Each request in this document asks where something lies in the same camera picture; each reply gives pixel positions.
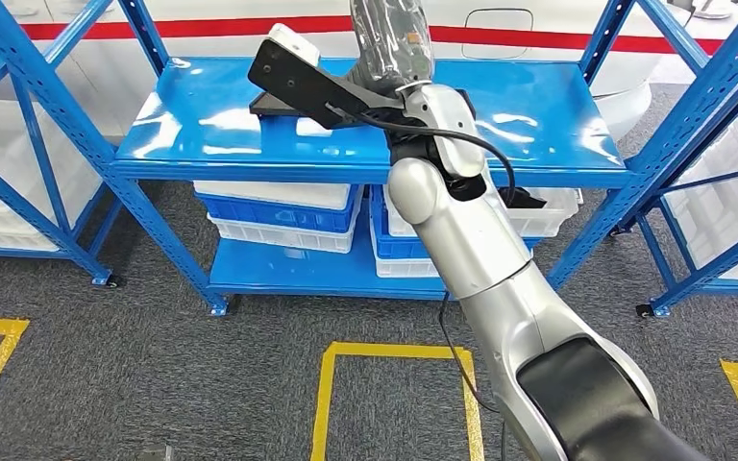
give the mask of robotic arm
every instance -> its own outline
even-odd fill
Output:
[[[635,362],[587,326],[533,263],[491,180],[469,101],[430,81],[419,0],[352,7],[361,59],[346,78],[318,68],[314,46],[284,26],[262,43],[249,78],[325,128],[385,129],[392,202],[461,303],[496,403],[529,458],[705,459],[658,421]],[[263,102],[252,111],[274,114]]]

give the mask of floor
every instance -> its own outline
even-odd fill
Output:
[[[681,91],[653,87],[653,107],[622,152],[637,152]],[[217,236],[190,186],[145,188],[208,267]],[[587,191],[583,210],[536,249],[544,270],[602,196]],[[675,254],[670,240],[664,247]],[[101,258],[125,287],[91,287],[68,262],[0,258],[0,318],[29,320],[0,375],[0,460],[131,460],[159,443],[188,460],[309,459],[331,342],[443,345],[438,303],[248,296],[212,318],[125,211]],[[636,317],[633,307],[661,289],[632,233],[605,241],[561,295],[646,371],[665,424],[709,458],[738,461],[738,400],[720,364],[738,361],[738,298],[696,297],[670,318]],[[456,305],[448,325],[489,396]],[[330,460],[500,459],[500,419],[484,410],[484,457],[472,453],[477,429],[450,360],[336,358],[330,408]],[[507,459],[523,459],[512,436],[507,443]]]

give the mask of shelf leg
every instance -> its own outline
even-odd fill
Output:
[[[111,270],[104,267],[94,255],[81,248],[75,238],[64,232],[43,213],[37,210],[27,199],[12,188],[6,181],[0,178],[0,199],[8,204],[12,210],[24,218],[39,232],[41,232],[52,243],[58,246],[60,251],[66,253],[68,258],[75,264],[89,272],[95,280],[108,280]]]
[[[117,219],[117,215],[120,214],[120,209],[123,208],[123,203],[117,198],[111,201],[111,207],[109,212],[106,213],[106,219],[103,220],[103,224],[100,225],[100,229],[94,235],[89,245],[89,254],[97,256],[100,253],[100,249],[103,247],[103,243],[106,242],[106,237],[109,236],[111,225],[114,224],[114,220]]]
[[[641,233],[644,235],[644,239],[647,241],[647,246],[650,247],[652,253],[652,259],[654,264],[657,266],[657,270],[660,272],[660,277],[663,278],[663,283],[666,288],[672,288],[675,285],[675,275],[672,274],[672,268],[669,267],[669,262],[666,260],[666,256],[660,250],[660,245],[657,243],[657,238],[654,236],[654,230],[649,225],[646,216],[638,216],[638,227],[641,229]]]
[[[658,309],[666,309],[684,300],[689,295],[700,291],[704,285],[711,280],[721,276],[729,269],[738,264],[738,242],[724,251],[719,256],[709,261],[697,271],[693,272],[689,277],[674,285],[666,293],[652,300],[652,309],[655,312]]]
[[[693,151],[692,139],[707,136],[705,122],[715,110],[726,110],[738,101],[738,26],[723,43],[697,79],[660,124],[641,152],[627,162],[635,175],[620,190],[613,189],[564,251],[548,279],[555,288],[564,283],[616,226],[646,206],[670,173],[685,162]]]
[[[196,260],[194,260],[177,234],[171,230],[168,223],[165,222],[137,182],[126,178],[119,178],[111,171],[109,171],[106,179],[107,184],[114,191],[117,198],[123,202],[123,205],[126,206],[136,218],[137,222],[151,235],[151,238],[160,245],[165,255],[183,273],[183,276],[190,281],[200,296],[210,304],[210,313],[212,315],[225,315],[228,309],[225,299],[208,287],[208,275]]]

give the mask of blue plastic crate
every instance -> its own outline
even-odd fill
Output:
[[[369,191],[372,226],[381,259],[420,259],[429,257],[426,246],[419,237],[393,237],[389,234],[389,216],[383,202],[383,186],[373,185]],[[540,237],[526,238],[525,244],[532,250],[541,242]]]
[[[355,200],[360,200],[357,196],[359,190],[359,185],[350,186],[346,207],[343,209],[280,204],[200,193],[196,196],[205,203],[208,213],[214,218],[343,233],[349,230]]]

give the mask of white plastic crate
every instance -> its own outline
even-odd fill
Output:
[[[55,122],[40,105],[35,104],[34,108],[59,188],[62,187],[61,184],[68,184],[71,181],[79,182],[89,190],[94,184],[99,184],[99,176]],[[55,220],[37,166],[32,142],[15,101],[0,101],[0,177],[47,217]],[[64,196],[65,204],[67,200],[71,200],[73,204],[79,202],[77,198],[69,199]],[[80,215],[80,210],[76,205],[71,208],[70,219],[76,219]],[[0,209],[8,209],[1,200]]]
[[[324,209],[343,209],[350,188],[349,184],[312,182],[195,181],[193,186],[200,194]]]
[[[372,239],[372,254],[375,256],[375,272],[383,279],[419,279],[440,277],[437,268],[429,258],[417,259],[381,259],[378,256],[378,240],[375,237],[375,227],[372,218],[369,218],[369,233]]]
[[[677,181],[738,171],[738,120]],[[701,268],[738,242],[738,178],[666,194],[695,265]],[[721,276],[738,279],[738,265]]]
[[[360,212],[361,202],[362,200],[355,200],[352,221],[349,230],[345,233],[321,232],[318,230],[230,221],[217,219],[210,215],[208,215],[208,219],[219,229],[219,235],[222,238],[345,254],[352,249],[355,222],[357,220],[357,214]]]
[[[40,232],[16,230],[0,232],[0,248],[15,250],[38,250],[54,252],[58,247],[44,237]]]
[[[507,211],[514,229],[523,237],[555,237],[561,224],[578,212],[578,193],[575,189],[526,187],[533,197],[547,201],[542,208],[513,208]],[[416,235],[392,205],[389,189],[383,187],[383,198],[389,214],[389,234],[395,237]]]
[[[94,172],[94,170],[92,170],[88,165],[82,165],[81,171],[72,175],[72,178],[69,179],[68,183],[60,189],[69,226],[75,226],[75,223],[80,219],[84,208],[86,208],[86,205],[94,197],[94,194],[97,193],[97,190],[100,188],[102,183],[102,179]],[[41,192],[46,193],[46,189],[42,188]],[[49,217],[53,223],[57,223],[58,220],[55,217],[55,212],[48,200],[46,201],[45,206],[40,206],[38,210]],[[36,230],[9,206],[1,203],[0,232],[11,231],[32,232]]]

